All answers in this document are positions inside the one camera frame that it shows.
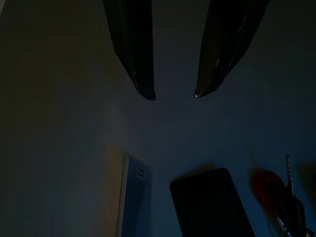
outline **phone screen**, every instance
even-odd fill
[[[176,180],[170,190],[183,237],[254,237],[229,171]]]

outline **smartphone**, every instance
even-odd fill
[[[170,185],[183,237],[254,237],[231,175],[220,168]]]

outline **black smartphone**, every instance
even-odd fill
[[[183,237],[254,237],[231,175],[220,168],[170,185]]]

